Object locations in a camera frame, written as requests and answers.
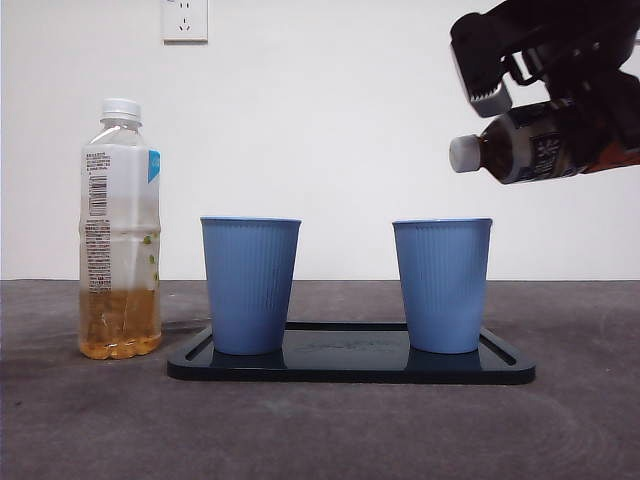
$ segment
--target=plastic bottle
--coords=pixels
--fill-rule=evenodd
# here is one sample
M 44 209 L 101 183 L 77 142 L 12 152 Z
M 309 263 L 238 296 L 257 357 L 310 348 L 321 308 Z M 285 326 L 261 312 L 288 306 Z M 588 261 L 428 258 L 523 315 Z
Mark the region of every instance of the plastic bottle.
M 514 108 L 480 136 L 453 139 L 449 160 L 456 172 L 484 167 L 509 184 L 637 165 L 640 155 L 587 124 L 571 102 L 555 100 Z
M 82 150 L 78 343 L 90 358 L 128 358 L 160 343 L 160 155 L 137 103 L 104 100 L 101 122 Z

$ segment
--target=black tray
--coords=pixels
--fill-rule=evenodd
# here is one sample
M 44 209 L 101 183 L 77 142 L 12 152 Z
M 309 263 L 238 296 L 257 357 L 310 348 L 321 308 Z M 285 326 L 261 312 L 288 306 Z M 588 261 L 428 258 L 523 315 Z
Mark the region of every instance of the black tray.
M 535 378 L 535 364 L 482 329 L 471 353 L 428 353 L 409 346 L 405 323 L 287 322 L 282 350 L 227 355 L 214 350 L 211 327 L 167 361 L 182 380 L 455 383 L 515 385 Z

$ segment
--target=power socket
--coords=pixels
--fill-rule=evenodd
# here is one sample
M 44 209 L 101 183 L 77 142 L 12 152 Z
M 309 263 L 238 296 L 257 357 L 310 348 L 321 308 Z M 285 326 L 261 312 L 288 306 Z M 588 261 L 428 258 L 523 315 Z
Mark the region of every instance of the power socket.
M 209 0 L 161 0 L 165 42 L 206 42 Z

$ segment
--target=white bottle cap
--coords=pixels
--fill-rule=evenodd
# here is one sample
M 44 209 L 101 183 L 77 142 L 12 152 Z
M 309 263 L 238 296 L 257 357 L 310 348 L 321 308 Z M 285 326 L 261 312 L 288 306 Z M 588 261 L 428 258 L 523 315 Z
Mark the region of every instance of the white bottle cap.
M 480 139 L 475 135 L 465 135 L 451 140 L 449 162 L 458 173 L 478 170 L 481 165 Z
M 102 102 L 102 120 L 106 118 L 121 118 L 142 125 L 140 105 L 126 98 L 105 98 Z

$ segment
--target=blue plastic cup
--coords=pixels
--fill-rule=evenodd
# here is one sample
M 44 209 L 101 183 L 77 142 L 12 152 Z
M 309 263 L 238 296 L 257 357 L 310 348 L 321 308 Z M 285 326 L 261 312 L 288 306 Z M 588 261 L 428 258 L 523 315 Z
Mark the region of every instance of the blue plastic cup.
M 400 282 L 413 348 L 478 348 L 486 294 L 490 218 L 394 222 Z
M 301 221 L 200 220 L 214 348 L 232 355 L 282 348 Z

